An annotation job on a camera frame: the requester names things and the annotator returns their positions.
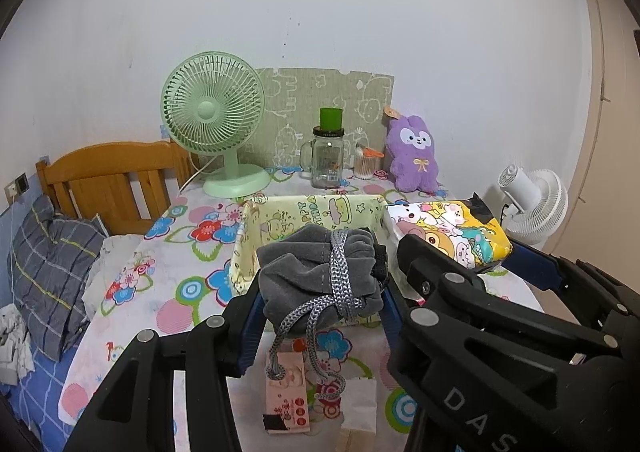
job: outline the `cotton swab container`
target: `cotton swab container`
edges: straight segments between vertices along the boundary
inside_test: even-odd
[[[381,152],[357,145],[353,160],[353,175],[360,179],[373,178],[373,173],[378,168],[381,158],[384,158],[384,154]]]

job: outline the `green fan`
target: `green fan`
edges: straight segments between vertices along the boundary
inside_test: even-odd
[[[172,139],[196,154],[224,156],[224,167],[207,174],[204,183],[214,197],[247,196],[268,185],[269,174],[257,165],[238,164],[237,153],[263,111],[258,73],[229,53],[209,51],[185,60],[162,90],[162,121]]]

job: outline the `stuffed animal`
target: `stuffed animal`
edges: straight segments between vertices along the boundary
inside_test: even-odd
[[[393,161],[390,171],[396,177],[396,189],[401,192],[434,193],[438,190],[438,164],[434,144],[420,116],[391,120],[386,136],[386,148]]]

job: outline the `blue bed sheet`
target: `blue bed sheet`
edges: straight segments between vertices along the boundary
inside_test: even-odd
[[[59,362],[49,360],[35,345],[31,345],[35,371],[25,376],[15,387],[2,385],[2,393],[9,396],[14,413],[27,425],[37,427],[45,452],[62,452],[73,427],[58,419],[58,400],[62,394],[71,361],[78,344],[69,349]]]

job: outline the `yellow package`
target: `yellow package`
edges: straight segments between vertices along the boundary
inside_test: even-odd
[[[260,269],[257,248],[315,223],[336,228],[380,228],[386,201],[379,195],[257,196],[247,201],[231,258],[231,283],[246,293]]]
[[[463,201],[391,205],[385,226],[397,240],[415,234],[466,268],[486,270],[511,253],[511,243],[477,194]]]

